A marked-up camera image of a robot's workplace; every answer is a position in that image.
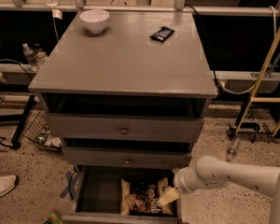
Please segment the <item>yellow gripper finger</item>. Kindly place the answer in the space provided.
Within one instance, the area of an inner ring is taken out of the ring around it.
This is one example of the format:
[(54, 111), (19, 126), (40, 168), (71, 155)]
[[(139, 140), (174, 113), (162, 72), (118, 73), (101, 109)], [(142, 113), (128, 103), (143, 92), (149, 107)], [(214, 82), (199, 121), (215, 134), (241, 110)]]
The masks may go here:
[(176, 188), (168, 187), (157, 201), (159, 207), (172, 203), (180, 198), (180, 193)]

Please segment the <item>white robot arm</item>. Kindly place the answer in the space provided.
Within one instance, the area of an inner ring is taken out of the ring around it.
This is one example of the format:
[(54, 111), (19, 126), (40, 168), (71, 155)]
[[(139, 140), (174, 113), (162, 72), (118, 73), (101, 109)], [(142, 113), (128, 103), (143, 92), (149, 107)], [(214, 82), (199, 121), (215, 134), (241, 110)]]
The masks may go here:
[(196, 189), (225, 187), (228, 182), (272, 197), (269, 224), (280, 224), (280, 167), (231, 163), (212, 156), (200, 157), (191, 167), (178, 170), (174, 186), (165, 190), (157, 206), (164, 207)]

